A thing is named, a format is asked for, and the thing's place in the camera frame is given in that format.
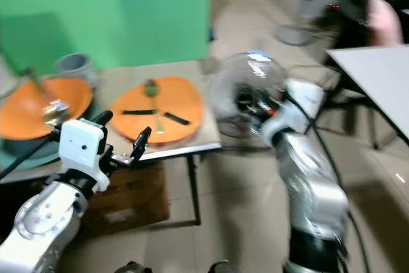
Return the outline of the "brown cardboard box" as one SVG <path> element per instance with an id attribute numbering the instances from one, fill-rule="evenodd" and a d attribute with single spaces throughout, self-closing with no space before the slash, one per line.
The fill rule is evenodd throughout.
<path id="1" fill-rule="evenodd" d="M 169 220 L 166 171 L 161 163 L 123 169 L 88 202 L 80 232 L 102 236 Z"/>

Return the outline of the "golden metal ladle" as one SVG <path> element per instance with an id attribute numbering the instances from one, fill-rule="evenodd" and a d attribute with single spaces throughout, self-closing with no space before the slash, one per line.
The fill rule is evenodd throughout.
<path id="1" fill-rule="evenodd" d="M 61 126 L 69 116 L 69 105 L 56 98 L 53 92 L 45 86 L 43 80 L 38 77 L 33 66 L 27 66 L 24 69 L 24 76 L 29 78 L 35 90 L 47 101 L 47 105 L 43 108 L 43 123 L 52 128 Z"/>

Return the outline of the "golden metal spoon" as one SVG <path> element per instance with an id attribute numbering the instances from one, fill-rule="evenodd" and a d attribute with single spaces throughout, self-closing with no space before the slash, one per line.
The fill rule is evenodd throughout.
<path id="1" fill-rule="evenodd" d="M 148 79 L 145 84 L 145 95 L 151 100 L 151 107 L 153 109 L 153 115 L 155 116 L 156 121 L 156 133 L 163 134 L 164 128 L 162 121 L 160 119 L 160 109 L 158 109 L 158 104 L 156 102 L 156 97 L 158 95 L 158 86 L 153 79 Z"/>

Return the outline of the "orange plate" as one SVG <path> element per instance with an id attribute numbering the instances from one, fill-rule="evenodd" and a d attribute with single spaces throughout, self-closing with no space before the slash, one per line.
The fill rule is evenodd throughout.
<path id="1" fill-rule="evenodd" d="M 120 95 L 110 105 L 113 118 L 109 121 L 115 132 L 131 139 L 137 138 L 140 132 L 151 127 L 152 133 L 149 144 L 160 145 L 183 141 L 195 135 L 203 124 L 205 105 L 201 95 L 190 81 L 183 77 L 169 76 L 155 78 L 158 86 L 156 102 L 160 109 L 160 119 L 164 128 L 163 134 L 156 133 L 156 121 L 154 115 L 122 115 L 123 110 L 146 110 L 152 109 L 151 100 L 145 95 L 145 81 L 132 87 Z M 169 118 L 164 113 L 172 113 L 183 119 L 189 120 L 189 126 L 183 126 Z"/>

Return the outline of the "grey cup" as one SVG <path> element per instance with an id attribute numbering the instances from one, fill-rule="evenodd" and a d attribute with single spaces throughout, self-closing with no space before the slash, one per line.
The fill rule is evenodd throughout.
<path id="1" fill-rule="evenodd" d="M 54 68 L 58 74 L 67 78 L 84 79 L 91 88 L 98 85 L 95 65 L 87 54 L 67 54 L 55 62 Z"/>

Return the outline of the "wooden table with black legs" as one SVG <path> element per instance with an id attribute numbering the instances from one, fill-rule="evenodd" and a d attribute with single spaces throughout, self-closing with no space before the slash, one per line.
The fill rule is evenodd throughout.
<path id="1" fill-rule="evenodd" d="M 147 79 L 161 77 L 182 77 L 196 87 L 196 91 L 205 97 L 206 78 L 201 61 L 184 61 L 166 63 L 165 65 L 121 66 L 99 72 L 100 87 L 96 91 L 96 106 L 99 111 L 106 109 L 117 98 L 132 87 L 141 85 Z M 167 143 L 165 145 L 149 145 L 146 153 L 141 156 L 141 164 L 164 161 L 167 159 L 184 158 L 187 167 L 189 194 L 192 197 L 194 218 L 182 221 L 182 226 L 199 226 L 201 210 L 199 209 L 199 189 L 197 185 L 197 163 L 203 156 L 222 148 L 221 136 L 217 130 L 217 122 L 210 111 L 210 106 L 204 102 L 203 123 L 197 132 L 186 139 Z M 15 182 L 30 182 L 47 178 L 59 169 L 59 163 L 53 162 L 29 170 L 12 171 L 0 180 L 1 185 L 11 185 Z"/>

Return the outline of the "round grey stand base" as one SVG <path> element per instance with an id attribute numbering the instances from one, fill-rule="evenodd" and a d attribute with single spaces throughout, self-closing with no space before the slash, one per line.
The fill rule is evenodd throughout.
<path id="1" fill-rule="evenodd" d="M 315 42 L 314 33 L 307 28 L 296 24 L 283 24 L 274 29 L 274 37 L 286 45 L 306 46 Z"/>

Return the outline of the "orange bowl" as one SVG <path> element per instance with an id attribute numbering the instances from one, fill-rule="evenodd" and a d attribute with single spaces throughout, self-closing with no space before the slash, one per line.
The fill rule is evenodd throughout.
<path id="1" fill-rule="evenodd" d="M 79 118 L 93 101 L 93 89 L 80 78 L 44 80 L 43 85 L 68 106 L 68 119 Z M 46 136 L 52 129 L 43 122 L 50 100 L 29 81 L 18 87 L 0 108 L 0 135 L 9 141 L 28 141 Z"/>

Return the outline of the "teal plate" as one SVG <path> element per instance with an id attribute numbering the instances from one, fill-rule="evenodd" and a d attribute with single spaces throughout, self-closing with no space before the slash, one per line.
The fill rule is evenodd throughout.
<path id="1" fill-rule="evenodd" d="M 24 121 L 28 124 L 24 126 L 33 126 L 36 125 L 38 128 L 44 128 L 42 124 L 42 115 L 43 111 L 26 111 L 24 112 Z M 1 168 L 6 169 L 11 165 L 18 156 L 27 153 L 30 148 L 38 145 L 43 141 L 43 137 L 35 139 L 1 139 L 0 142 L 0 165 Z M 29 158 L 15 168 L 16 171 L 24 169 L 32 169 L 40 167 L 41 165 L 58 161 L 59 144 L 57 141 L 50 141 L 44 146 L 40 147 L 36 152 L 32 154 Z"/>

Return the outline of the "green backdrop screen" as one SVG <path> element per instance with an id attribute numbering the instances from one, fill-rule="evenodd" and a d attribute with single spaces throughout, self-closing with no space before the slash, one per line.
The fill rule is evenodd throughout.
<path id="1" fill-rule="evenodd" d="M 99 68 L 204 59 L 210 0 L 0 0 L 6 62 L 50 72 L 68 54 Z"/>

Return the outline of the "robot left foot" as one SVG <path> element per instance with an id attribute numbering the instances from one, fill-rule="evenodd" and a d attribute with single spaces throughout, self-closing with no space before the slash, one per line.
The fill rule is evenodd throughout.
<path id="1" fill-rule="evenodd" d="M 154 270 L 138 262 L 129 261 L 125 265 L 122 265 L 122 267 L 116 269 L 114 273 L 154 273 Z"/>

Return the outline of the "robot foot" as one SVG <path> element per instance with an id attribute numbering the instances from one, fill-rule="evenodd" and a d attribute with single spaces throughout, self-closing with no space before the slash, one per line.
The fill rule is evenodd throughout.
<path id="1" fill-rule="evenodd" d="M 154 273 L 154 270 L 138 262 L 129 261 L 125 265 L 122 265 L 122 267 L 116 269 L 114 273 Z"/>
<path id="2" fill-rule="evenodd" d="M 210 265 L 207 273 L 242 273 L 242 271 L 233 262 L 222 260 Z"/>

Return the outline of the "white table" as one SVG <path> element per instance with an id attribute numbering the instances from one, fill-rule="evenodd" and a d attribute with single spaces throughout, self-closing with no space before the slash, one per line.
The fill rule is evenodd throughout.
<path id="1" fill-rule="evenodd" d="M 322 106 L 330 109 L 344 83 L 354 83 L 409 146 L 409 44 L 327 51 L 342 76 Z"/>

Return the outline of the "black device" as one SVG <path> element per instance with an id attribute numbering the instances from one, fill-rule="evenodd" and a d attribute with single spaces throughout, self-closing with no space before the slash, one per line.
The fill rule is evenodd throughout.
<path id="1" fill-rule="evenodd" d="M 340 29 L 368 29 L 368 6 L 369 0 L 336 0 L 334 10 Z"/>

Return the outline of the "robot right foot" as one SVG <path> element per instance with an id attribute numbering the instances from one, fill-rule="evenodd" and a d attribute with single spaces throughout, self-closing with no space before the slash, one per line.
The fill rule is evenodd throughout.
<path id="1" fill-rule="evenodd" d="M 207 273 L 242 273 L 242 271 L 233 262 L 222 260 L 210 265 Z"/>

